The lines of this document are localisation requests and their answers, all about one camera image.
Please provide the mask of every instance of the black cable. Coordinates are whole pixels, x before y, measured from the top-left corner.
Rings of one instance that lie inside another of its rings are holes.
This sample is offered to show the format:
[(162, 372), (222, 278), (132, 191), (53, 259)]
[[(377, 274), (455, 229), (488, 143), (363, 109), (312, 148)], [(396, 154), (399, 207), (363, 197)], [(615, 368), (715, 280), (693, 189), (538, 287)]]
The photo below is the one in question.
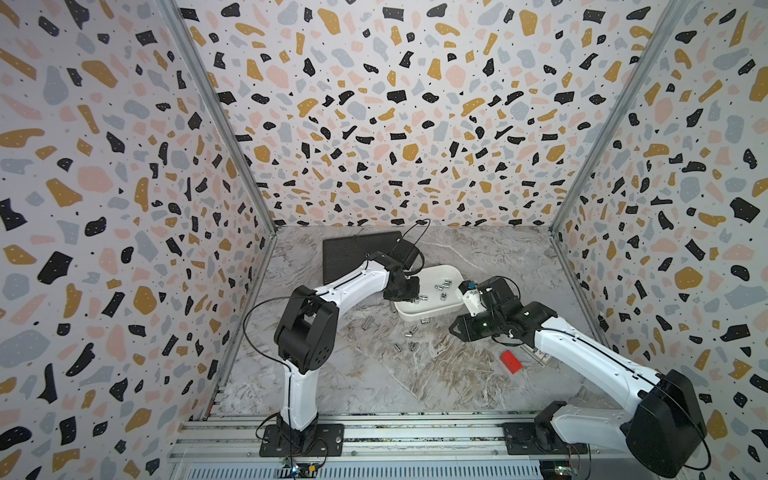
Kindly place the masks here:
[(515, 288), (518, 289), (518, 298), (520, 299), (520, 301), (523, 300), (523, 297), (520, 294), (520, 287), (518, 286), (518, 284), (513, 279), (509, 278), (508, 276), (503, 276), (503, 275), (496, 275), (496, 276), (499, 277), (499, 278), (503, 278), (504, 280), (509, 280), (510, 282), (512, 282), (512, 285), (514, 285)]

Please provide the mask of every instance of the marble floor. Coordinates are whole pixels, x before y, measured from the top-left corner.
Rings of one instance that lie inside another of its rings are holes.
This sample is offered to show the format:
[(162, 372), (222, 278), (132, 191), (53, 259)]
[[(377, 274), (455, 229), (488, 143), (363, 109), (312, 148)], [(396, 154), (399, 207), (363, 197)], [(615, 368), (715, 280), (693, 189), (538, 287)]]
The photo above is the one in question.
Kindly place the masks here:
[[(375, 227), (284, 227), (267, 269), (258, 301), (290, 295), (304, 284), (322, 282), (322, 241)], [(414, 240), (421, 232), (415, 228)], [(523, 303), (537, 300), (556, 310), (581, 331), (587, 320), (568, 285), (546, 233), (520, 227), (431, 227), (419, 241), (426, 266), (455, 266), (465, 279), (483, 281), (509, 276), (521, 288)], [(273, 334), (286, 301), (260, 307), (247, 332), (253, 343), (276, 356)], [(412, 338), (389, 309), (382, 294), (370, 296), (339, 319), (336, 346), (321, 367), (317, 391), (322, 413), (531, 411), (553, 400), (605, 406), (591, 394), (586, 380), (552, 360), (538, 365), (521, 349), (513, 353), (524, 368), (512, 375), (498, 359), (507, 349), (483, 339), (462, 343), (448, 333), (456, 313), (419, 324)], [(366, 329), (363, 324), (372, 317)], [(395, 344), (402, 347), (399, 352)], [(216, 415), (261, 415), (283, 403), (283, 367), (264, 359), (243, 341), (225, 391), (217, 397)]]

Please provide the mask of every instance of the pink speckle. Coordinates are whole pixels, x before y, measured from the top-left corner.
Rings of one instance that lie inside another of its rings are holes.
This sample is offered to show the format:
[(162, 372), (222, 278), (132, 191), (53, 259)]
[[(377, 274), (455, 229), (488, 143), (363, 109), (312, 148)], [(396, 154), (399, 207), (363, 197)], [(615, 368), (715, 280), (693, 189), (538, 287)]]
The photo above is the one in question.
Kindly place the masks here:
[(656, 103), (656, 123), (663, 124), (669, 117), (672, 115), (672, 100), (667, 98), (662, 98)]
[(63, 107), (58, 111), (58, 117), (61, 121), (75, 121), (78, 118), (72, 113), (72, 109), (69, 107)]
[(352, 15), (349, 12), (344, 15), (344, 25), (346, 25), (349, 33), (355, 33), (355, 22), (352, 21)]
[(253, 17), (256, 19), (257, 22), (259, 22), (261, 25), (265, 27), (270, 26), (270, 22), (262, 15), (261, 10), (258, 9), (255, 5), (253, 6)]
[(218, 28), (219, 26), (219, 19), (216, 18), (216, 15), (212, 11), (205, 12), (205, 19), (208, 20), (208, 23), (210, 23), (211, 28), (214, 30)]
[(16, 325), (24, 325), (25, 323), (27, 323), (27, 320), (29, 320), (29, 317), (32, 316), (33, 313), (35, 313), (38, 307), (43, 303), (43, 300), (45, 300), (45, 293), (41, 293), (40, 295), (37, 295), (32, 300), (29, 300), (11, 318), (11, 323), (15, 323)]
[(346, 74), (346, 76), (349, 77), (349, 79), (355, 85), (359, 85), (359, 84), (361, 84), (362, 82), (365, 81), (365, 78), (361, 77), (360, 75), (358, 75), (354, 71), (350, 71), (348, 74)]
[(107, 337), (107, 354), (113, 356), (118, 362), (125, 360), (125, 330), (123, 326), (117, 324), (112, 327)]
[(71, 344), (70, 346), (68, 346), (67, 348), (65, 348), (65, 349), (63, 349), (62, 351), (60, 351), (60, 352), (58, 353), (58, 355), (56, 356), (56, 358), (58, 358), (59, 360), (64, 360), (64, 359), (66, 359), (68, 356), (70, 356), (70, 354), (71, 354), (72, 352), (74, 352), (74, 350), (75, 350), (76, 348), (78, 348), (78, 344), (77, 344), (77, 343), (73, 343), (73, 344)]
[(467, 19), (467, 12), (464, 11), (464, 5), (458, 7), (458, 24), (464, 28), (469, 26), (469, 20)]
[(111, 248), (105, 248), (101, 251), (101, 256), (98, 259), (98, 265), (107, 273), (112, 275), (118, 274), (118, 258), (115, 256), (114, 250)]
[(39, 245), (41, 243), (53, 243), (56, 239), (48, 235), (32, 235), (29, 237), (29, 243), (32, 245)]
[(131, 282), (139, 280), (149, 280), (149, 272), (141, 267), (136, 267), (136, 271), (134, 271), (134, 275), (131, 277)]
[(103, 326), (86, 326), (85, 334), (92, 339), (100, 339), (107, 330)]
[(445, 78), (453, 88), (461, 88), (467, 78), (467, 71), (459, 65), (453, 65), (445, 71)]
[(269, 78), (272, 83), (280, 88), (288, 88), (288, 74), (281, 69), (272, 65), (266, 70), (266, 77)]
[(677, 244), (668, 238), (662, 238), (650, 246), (651, 252), (675, 253)]
[(101, 167), (80, 167), (78, 169), (78, 185), (83, 190), (106, 194), (114, 184), (107, 172)]
[(0, 94), (0, 97), (2, 97), (2, 99), (5, 100), (5, 103), (7, 103), (9, 107), (13, 108), (13, 111), (15, 111), (20, 117), (27, 118), (29, 120), (42, 120), (40, 112), (34, 108), (28, 107), (6, 94)]

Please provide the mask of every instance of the patterned wall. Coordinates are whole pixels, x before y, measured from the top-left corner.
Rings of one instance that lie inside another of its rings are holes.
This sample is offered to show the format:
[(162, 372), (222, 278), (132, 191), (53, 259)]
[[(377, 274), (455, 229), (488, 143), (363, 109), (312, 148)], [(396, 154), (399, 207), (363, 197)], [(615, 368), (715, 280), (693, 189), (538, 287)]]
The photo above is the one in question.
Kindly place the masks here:
[(551, 221), (666, 5), (182, 0), (278, 224)]
[(154, 4), (0, 14), (0, 477), (157, 478), (262, 229)]
[(768, 462), (766, 8), (691, 2), (560, 232), (613, 348), (693, 381), (691, 478)]

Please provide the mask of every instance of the gray speckle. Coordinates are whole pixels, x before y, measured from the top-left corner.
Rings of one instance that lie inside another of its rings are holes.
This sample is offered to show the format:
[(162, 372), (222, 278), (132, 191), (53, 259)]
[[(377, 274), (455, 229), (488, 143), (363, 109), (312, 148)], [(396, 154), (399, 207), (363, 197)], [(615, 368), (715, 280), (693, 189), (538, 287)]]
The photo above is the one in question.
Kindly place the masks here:
[(725, 130), (725, 139), (732, 144), (739, 143), (744, 129), (744, 119), (738, 115), (728, 115), (728, 128)]
[(284, 144), (289, 144), (291, 141), (293, 141), (290, 124), (286, 121), (280, 124), (280, 127), (277, 129), (277, 135), (280, 137), (280, 141)]
[(48, 349), (51, 341), (37, 330), (25, 330), (0, 343), (0, 366), (12, 369), (31, 362)]
[(94, 45), (94, 42), (82, 31), (78, 33), (78, 39), (74, 41), (74, 44), (82, 48), (85, 53), (92, 55), (96, 52), (96, 45)]
[(134, 403), (131, 400), (123, 402), (120, 405), (120, 418), (129, 416), (134, 411)]
[(743, 178), (729, 178), (725, 180), (725, 190), (732, 194), (741, 192), (746, 187), (746, 180)]
[(356, 101), (349, 102), (346, 106), (346, 110), (356, 120), (365, 120), (368, 113), (368, 109), (366, 109), (365, 106), (363, 106), (362, 104)]
[(136, 240), (136, 253), (147, 259), (147, 262), (154, 260), (157, 255), (157, 247), (152, 243), (147, 232), (140, 231), (136, 233), (134, 239)]
[(536, 66), (536, 60), (533, 58), (533, 53), (530, 50), (519, 50), (518, 58), (520, 58), (520, 64), (525, 68), (533, 68)]
[(496, 49), (496, 56), (498, 57), (498, 63), (502, 65), (507, 63), (510, 59), (509, 53), (501, 47)]
[(384, 61), (389, 60), (389, 56), (386, 54), (386, 48), (386, 43), (384, 43), (381, 38), (376, 37), (373, 39), (373, 51), (381, 55)]
[(27, 165), (32, 165), (28, 158), (3, 158), (0, 160), (0, 169), (10, 174), (24, 175)]
[(40, 421), (40, 430), (48, 435), (53, 433), (53, 429), (56, 426), (56, 412), (48, 412)]
[(443, 141), (445, 140), (445, 134), (448, 133), (448, 122), (447, 121), (441, 121), (437, 127), (435, 127), (435, 130), (433, 131), (434, 137), (432, 138), (433, 141)]
[(107, 124), (111, 125), (112, 127), (117, 128), (118, 130), (122, 130), (123, 128), (125, 128), (125, 120), (118, 117), (117, 115), (110, 115), (109, 117), (106, 115), (102, 115), (101, 120), (105, 121)]
[(502, 8), (504, 8), (504, 4), (499, 2), (489, 8), (487, 11), (481, 13), (480, 16), (478, 16), (478, 25), (487, 26), (496, 23), (498, 21), (499, 15), (502, 14)]
[(317, 60), (317, 63), (324, 63), (326, 60), (328, 60), (328, 57), (324, 53), (322, 53), (320, 50), (315, 50), (314, 47), (310, 47), (310, 52), (312, 52), (312, 56)]
[(571, 53), (575, 49), (576, 47), (571, 42), (570, 38), (566, 38), (565, 41), (563, 41), (563, 45), (560, 45), (560, 53), (563, 55), (563, 58), (565, 58), (565, 63), (571, 63)]
[(530, 109), (531, 108), (524, 101), (519, 101), (512, 105), (512, 107), (509, 109), (509, 113), (512, 114), (512, 117), (514, 117), (515, 120), (522, 121), (525, 120), (525, 117), (528, 115), (528, 111)]
[(355, 66), (354, 60), (352, 60), (352, 58), (343, 48), (334, 48), (331, 51), (331, 55), (336, 57), (336, 60), (338, 60), (341, 66), (344, 68), (351, 68)]
[(78, 231), (80, 225), (76, 223), (65, 222), (63, 220), (56, 220), (58, 227), (61, 228), (61, 232), (64, 234), (64, 243), (68, 245), (78, 244)]
[(112, 381), (113, 366), (100, 366), (96, 373), (80, 381), (80, 386), (93, 385)]
[(740, 50), (731, 51), (726, 54), (722, 54), (719, 57), (712, 60), (712, 66), (719, 70), (730, 70), (741, 62), (741, 59), (750, 54), (748, 48), (741, 48)]
[(768, 300), (768, 292), (761, 286), (739, 285), (725, 294), (725, 300), (728, 300), (731, 308), (738, 310)]
[(285, 9), (277, 14), (277, 23), (281, 25), (293, 25), (299, 19), (299, 4), (291, 2)]
[(190, 161), (183, 150), (174, 150), (170, 153), (170, 164), (179, 170), (186, 170), (190, 167)]
[(149, 77), (149, 80), (152, 82), (152, 85), (155, 87), (164, 88), (165, 91), (170, 91), (170, 87), (165, 84), (163, 81), (163, 75), (157, 73), (154, 70), (147, 70), (147, 76)]
[(422, 83), (422, 79), (420, 78), (416, 82), (416, 86), (411, 90), (411, 95), (418, 95), (424, 91), (424, 84)]
[(27, 203), (33, 207), (39, 207), (43, 204), (43, 202), (45, 202), (45, 199), (42, 197), (42, 195), (37, 192), (32, 192), (31, 194), (27, 195), (25, 200), (27, 200)]
[(69, 88), (64, 80), (61, 79), (61, 73), (58, 68), (49, 65), (45, 71), (45, 87), (43, 87), (43, 98), (49, 105), (58, 105), (69, 96)]
[(178, 406), (174, 405), (160, 415), (160, 418), (157, 419), (158, 430), (162, 429), (166, 423), (170, 422), (176, 417), (176, 411), (178, 410), (178, 408), (179, 408)]
[(129, 115), (134, 115), (144, 120), (149, 117), (149, 108), (146, 108), (139, 102), (131, 99), (125, 102), (123, 105), (123, 111)]
[(685, 177), (680, 182), (680, 199), (683, 203), (687, 204), (698, 197), (699, 192), (701, 192), (701, 188), (699, 187), (699, 179), (697, 177)]
[(125, 198), (120, 197), (112, 197), (107, 202), (107, 207), (109, 208), (117, 208), (118, 210), (125, 210), (131, 205), (131, 202), (129, 202)]
[(29, 293), (29, 277), (20, 273), (11, 273), (5, 278), (2, 294), (8, 300), (21, 298)]

